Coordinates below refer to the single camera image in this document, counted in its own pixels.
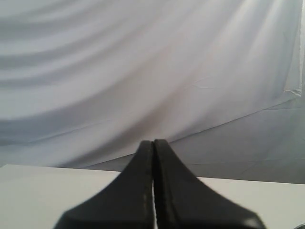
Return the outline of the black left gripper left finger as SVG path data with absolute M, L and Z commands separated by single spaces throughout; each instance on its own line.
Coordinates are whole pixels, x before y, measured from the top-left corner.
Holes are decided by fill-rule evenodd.
M 142 141 L 125 169 L 102 191 L 64 212 L 57 229 L 152 229 L 153 144 Z

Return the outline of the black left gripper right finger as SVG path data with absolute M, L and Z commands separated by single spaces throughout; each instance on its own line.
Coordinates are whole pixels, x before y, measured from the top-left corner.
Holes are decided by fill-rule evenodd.
M 200 181 L 166 140 L 154 141 L 153 189 L 160 229 L 264 229 L 259 216 Z

